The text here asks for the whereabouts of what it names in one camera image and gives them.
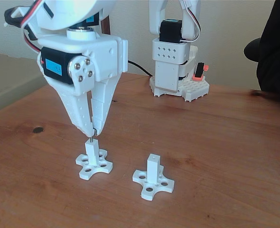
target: black power cable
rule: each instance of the black power cable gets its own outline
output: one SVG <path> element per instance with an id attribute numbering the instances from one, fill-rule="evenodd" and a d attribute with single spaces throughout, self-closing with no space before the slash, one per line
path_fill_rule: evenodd
<path id="1" fill-rule="evenodd" d="M 137 63 L 134 63 L 134 62 L 132 62 L 132 61 L 128 61 L 128 63 L 130 63 L 130 64 L 132 64 L 132 65 L 134 65 L 134 66 L 140 68 L 140 69 L 141 69 L 144 73 L 146 73 L 148 76 L 153 77 L 152 74 L 150 74 L 146 69 L 144 69 L 143 67 L 141 67 L 141 66 L 138 65 Z"/>

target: wall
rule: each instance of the wall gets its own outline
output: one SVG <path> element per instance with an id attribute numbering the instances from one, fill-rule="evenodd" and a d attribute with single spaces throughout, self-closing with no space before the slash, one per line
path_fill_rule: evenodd
<path id="1" fill-rule="evenodd" d="M 36 54 L 21 41 L 20 31 L 3 27 L 3 13 L 17 5 L 31 1 L 0 0 L 0 52 L 13 57 L 36 58 Z M 199 61 L 210 65 L 208 82 L 259 88 L 256 63 L 247 60 L 243 49 L 251 40 L 260 37 L 269 17 L 273 0 L 204 0 L 201 3 L 202 34 L 194 43 L 199 48 Z M 167 18 L 180 19 L 177 0 L 169 1 Z M 146 0 L 119 0 L 110 15 L 111 32 L 129 41 L 129 59 L 154 73 L 151 59 L 148 2 Z M 143 74 L 129 65 L 129 72 Z"/>

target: small dark spot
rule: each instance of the small dark spot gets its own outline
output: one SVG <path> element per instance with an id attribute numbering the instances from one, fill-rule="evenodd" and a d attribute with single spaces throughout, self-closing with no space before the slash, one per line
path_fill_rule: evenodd
<path id="1" fill-rule="evenodd" d="M 187 158 L 185 162 L 186 162 L 186 164 L 188 164 L 188 165 L 189 165 L 189 164 L 193 164 L 193 160 L 192 160 L 191 158 Z"/>
<path id="2" fill-rule="evenodd" d="M 38 133 L 41 133 L 44 131 L 44 128 L 43 127 L 35 127 L 32 132 L 35 133 L 35 134 L 38 134 Z"/>

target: wood grain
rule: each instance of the wood grain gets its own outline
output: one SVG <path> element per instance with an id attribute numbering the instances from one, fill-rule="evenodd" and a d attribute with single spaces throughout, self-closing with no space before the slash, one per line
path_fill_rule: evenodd
<path id="1" fill-rule="evenodd" d="M 158 98 L 131 74 L 113 100 L 98 139 L 114 167 L 89 181 L 75 164 L 87 138 L 51 87 L 0 111 L 0 227 L 280 228 L 280 102 L 216 85 Z M 152 202 L 131 178 L 150 153 L 175 180 Z"/>

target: white 3d-printed part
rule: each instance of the white 3d-printed part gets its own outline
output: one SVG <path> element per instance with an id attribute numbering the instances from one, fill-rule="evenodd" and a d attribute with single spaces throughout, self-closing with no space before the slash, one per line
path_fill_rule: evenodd
<path id="1" fill-rule="evenodd" d="M 203 77 L 201 82 L 195 82 L 190 76 L 183 79 L 181 85 L 178 86 L 178 91 L 176 93 L 156 88 L 155 77 L 150 78 L 149 85 L 154 96 L 161 96 L 163 94 L 182 96 L 185 101 L 189 102 L 208 94 L 210 88 L 210 85 L 205 81 L 205 77 Z"/>
<path id="2" fill-rule="evenodd" d="M 152 201 L 159 191 L 173 192 L 175 182 L 163 176 L 163 166 L 160 165 L 160 156 L 150 154 L 147 164 L 147 172 L 136 170 L 132 181 L 143 186 L 141 197 Z"/>
<path id="3" fill-rule="evenodd" d="M 80 154 L 75 163 L 83 168 L 79 173 L 81 179 L 89 180 L 97 172 L 110 173 L 112 171 L 112 162 L 106 161 L 106 150 L 99 150 L 97 139 L 85 143 L 86 155 Z"/>

